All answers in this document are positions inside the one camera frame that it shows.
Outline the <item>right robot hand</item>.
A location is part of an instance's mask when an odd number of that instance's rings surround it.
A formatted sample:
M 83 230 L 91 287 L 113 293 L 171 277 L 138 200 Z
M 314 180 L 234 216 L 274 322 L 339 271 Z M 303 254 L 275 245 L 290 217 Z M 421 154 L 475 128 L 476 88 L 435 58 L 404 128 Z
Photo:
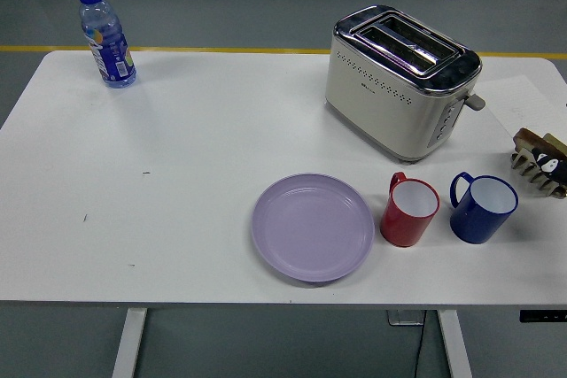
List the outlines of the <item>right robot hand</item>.
M 551 181 L 566 183 L 566 160 L 560 159 L 554 152 L 538 147 L 531 149 L 535 162 L 541 172 Z

